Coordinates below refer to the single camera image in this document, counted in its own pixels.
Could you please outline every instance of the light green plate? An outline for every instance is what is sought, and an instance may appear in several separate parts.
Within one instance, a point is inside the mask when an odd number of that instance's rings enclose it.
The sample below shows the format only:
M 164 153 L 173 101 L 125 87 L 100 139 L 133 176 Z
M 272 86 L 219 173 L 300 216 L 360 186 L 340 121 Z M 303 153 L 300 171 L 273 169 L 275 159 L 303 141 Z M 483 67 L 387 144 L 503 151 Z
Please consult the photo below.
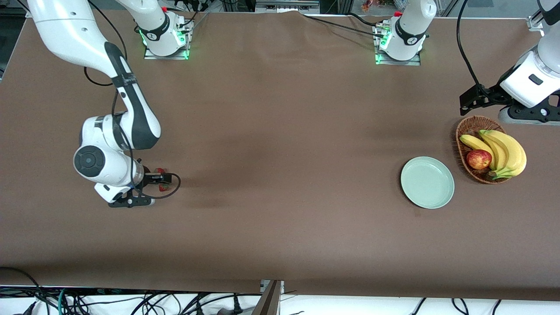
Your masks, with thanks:
M 400 174 L 400 184 L 410 201 L 427 209 L 445 206 L 455 191 L 449 169 L 429 156 L 408 161 Z

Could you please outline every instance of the red apple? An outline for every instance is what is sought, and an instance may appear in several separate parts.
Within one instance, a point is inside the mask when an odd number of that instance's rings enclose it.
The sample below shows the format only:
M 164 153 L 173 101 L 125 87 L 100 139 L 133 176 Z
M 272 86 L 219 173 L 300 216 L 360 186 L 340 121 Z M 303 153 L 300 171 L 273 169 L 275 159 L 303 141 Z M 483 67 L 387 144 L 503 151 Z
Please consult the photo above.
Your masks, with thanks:
M 484 169 L 492 162 L 492 155 L 488 151 L 473 150 L 466 155 L 466 162 L 473 169 Z

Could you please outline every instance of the wicker basket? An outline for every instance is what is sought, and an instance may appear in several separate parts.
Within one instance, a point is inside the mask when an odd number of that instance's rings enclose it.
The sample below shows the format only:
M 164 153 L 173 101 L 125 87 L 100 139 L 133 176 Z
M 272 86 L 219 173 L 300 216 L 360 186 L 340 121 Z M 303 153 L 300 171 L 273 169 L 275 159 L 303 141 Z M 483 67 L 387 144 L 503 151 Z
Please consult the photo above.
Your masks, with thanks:
M 496 180 L 492 180 L 492 177 L 488 175 L 490 169 L 488 168 L 481 169 L 481 170 L 473 169 L 466 162 L 466 155 L 469 153 L 469 151 L 472 151 L 472 149 L 469 148 L 466 144 L 462 143 L 459 140 L 459 137 L 462 135 L 471 135 L 482 140 L 482 138 L 478 134 L 478 131 L 481 129 L 498 130 L 503 133 L 506 133 L 503 130 L 502 126 L 500 126 L 500 124 L 491 120 L 490 118 L 484 116 L 467 117 L 459 123 L 457 129 L 455 130 L 455 145 L 456 145 L 455 153 L 457 154 L 458 159 L 460 159 L 461 162 L 463 163 L 463 169 L 467 173 L 469 173 L 472 177 L 474 177 L 474 179 L 476 179 L 477 181 L 484 184 L 503 183 L 509 178 L 498 178 Z

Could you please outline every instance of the brown tablecloth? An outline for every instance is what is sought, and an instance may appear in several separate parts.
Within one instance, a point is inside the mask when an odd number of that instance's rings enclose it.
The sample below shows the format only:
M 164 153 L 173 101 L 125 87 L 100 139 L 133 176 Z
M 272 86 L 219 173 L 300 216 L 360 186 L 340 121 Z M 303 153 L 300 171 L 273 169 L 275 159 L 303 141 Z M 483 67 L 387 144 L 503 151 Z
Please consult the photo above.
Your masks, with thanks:
M 302 294 L 560 299 L 560 129 L 506 126 L 529 162 L 505 184 L 459 169 L 450 135 L 473 82 L 455 20 L 434 20 L 420 67 L 395 67 L 375 64 L 369 36 L 295 12 L 211 14 L 190 60 L 145 61 L 132 18 L 108 15 L 162 125 L 135 157 L 183 186 L 152 207 L 107 207 L 72 156 L 114 90 L 52 55 L 28 20 L 0 84 L 1 264 L 44 285 L 258 291 L 284 279 Z M 539 39 L 523 20 L 462 30 L 487 85 Z M 438 210 L 400 188 L 403 164 L 422 155 L 455 178 Z

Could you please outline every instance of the banana bunch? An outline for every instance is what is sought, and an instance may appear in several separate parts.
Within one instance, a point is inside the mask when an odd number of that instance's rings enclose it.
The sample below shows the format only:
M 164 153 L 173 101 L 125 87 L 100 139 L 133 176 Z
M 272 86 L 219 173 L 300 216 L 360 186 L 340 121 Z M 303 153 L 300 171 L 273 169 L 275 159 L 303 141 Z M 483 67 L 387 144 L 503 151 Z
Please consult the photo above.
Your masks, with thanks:
M 511 178 L 523 172 L 527 156 L 523 147 L 513 137 L 497 130 L 480 130 L 484 142 L 471 135 L 462 135 L 461 142 L 475 150 L 484 150 L 492 155 L 489 175 L 492 179 Z

